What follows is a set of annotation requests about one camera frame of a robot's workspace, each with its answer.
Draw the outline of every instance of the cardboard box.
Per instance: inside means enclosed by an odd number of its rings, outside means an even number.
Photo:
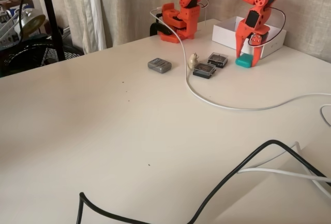
[[[225,21],[222,21],[217,25],[214,25],[212,40],[214,42],[223,44],[227,47],[236,49],[235,32],[238,28],[239,22],[242,19],[243,18],[236,16],[227,19]],[[269,26],[269,27],[270,27],[270,31],[267,40],[273,38],[280,31],[280,28],[274,26]],[[282,30],[281,33],[275,39],[272,40],[272,42],[264,45],[261,58],[264,58],[270,55],[271,53],[277,51],[278,49],[280,49],[283,46],[285,36],[286,36],[286,30]],[[253,54],[253,47],[248,45],[248,39],[246,39],[244,43],[242,52],[247,54]]]

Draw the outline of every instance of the green cube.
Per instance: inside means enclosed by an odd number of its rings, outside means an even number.
[[[252,67],[253,55],[243,53],[239,58],[236,59],[236,64],[245,68]]]

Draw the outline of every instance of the robotic arm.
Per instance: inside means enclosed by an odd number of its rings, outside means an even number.
[[[180,0],[180,11],[174,8],[173,3],[164,4],[162,7],[163,21],[172,27],[179,37],[193,39],[198,27],[200,15],[200,0]],[[251,44],[258,46],[262,44],[270,28],[265,25],[271,14],[269,8],[275,0],[244,0],[252,4],[247,17],[243,19],[236,31],[236,55],[240,56],[246,38],[251,38]],[[175,35],[163,32],[159,29],[159,35],[164,41],[178,43]],[[255,66],[261,57],[262,47],[254,47],[252,66]]]

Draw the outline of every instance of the metal stand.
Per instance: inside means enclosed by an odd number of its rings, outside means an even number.
[[[48,20],[50,21],[51,29],[52,29],[52,40],[54,43],[54,48],[56,49],[57,57],[59,61],[66,60],[63,50],[63,41],[61,33],[58,30],[55,12],[53,8],[52,0],[44,0],[48,15]]]

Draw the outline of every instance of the black cable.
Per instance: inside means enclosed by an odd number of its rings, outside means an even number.
[[[253,44],[250,44],[250,43],[249,43],[250,40],[248,40],[248,44],[249,44],[251,47],[260,47],[260,46],[262,46],[262,45],[264,45],[264,44],[266,44],[266,43],[271,42],[271,41],[272,41],[273,39],[275,39],[275,38],[281,33],[281,31],[283,31],[283,29],[284,29],[284,26],[285,26],[285,24],[286,24],[286,14],[285,14],[282,10],[280,10],[280,9],[278,9],[278,8],[274,8],[274,7],[267,7],[267,8],[272,8],[272,9],[278,10],[279,12],[281,12],[281,13],[284,15],[284,23],[283,23],[283,26],[281,27],[281,29],[280,29],[280,31],[278,32],[278,34],[276,34],[273,38],[271,38],[270,40],[264,42],[263,44],[253,45]]]
[[[21,0],[21,4],[20,4],[20,10],[19,10],[19,25],[20,25],[20,31],[21,31],[21,39],[20,39],[20,43],[23,41],[23,27],[22,27],[22,9],[23,9],[23,3],[24,0]]]
[[[269,140],[262,145],[260,145],[254,152],[252,152],[247,158],[244,159],[243,162],[241,162],[235,169],[233,169],[214,189],[213,191],[207,196],[207,198],[203,201],[203,203],[200,205],[198,211],[195,213],[195,215],[192,217],[192,219],[187,224],[194,224],[197,220],[198,216],[201,214],[203,209],[206,207],[207,203],[210,201],[210,199],[216,194],[216,192],[231,178],[233,177],[239,170],[242,169],[255,155],[257,155],[260,151],[265,149],[269,145],[278,145],[281,148],[283,148],[285,151],[290,153],[294,158],[296,158],[300,163],[302,163],[305,167],[307,167],[311,172],[313,172],[317,176],[326,177],[322,172],[320,172],[318,169],[316,169],[314,166],[312,166],[309,162],[307,162],[303,157],[301,157],[298,153],[293,151],[290,147],[285,145],[284,143],[278,141],[278,140]],[[83,205],[84,203],[91,208],[93,211],[97,212],[100,215],[106,216],[111,219],[115,219],[118,221],[131,223],[131,224],[148,224],[143,221],[133,220],[126,217],[122,217],[119,215],[114,215],[109,212],[106,212],[100,208],[98,208],[96,205],[91,203],[84,193],[79,194],[79,209],[78,209],[78,217],[76,224],[80,224],[82,220],[82,214],[83,214]]]

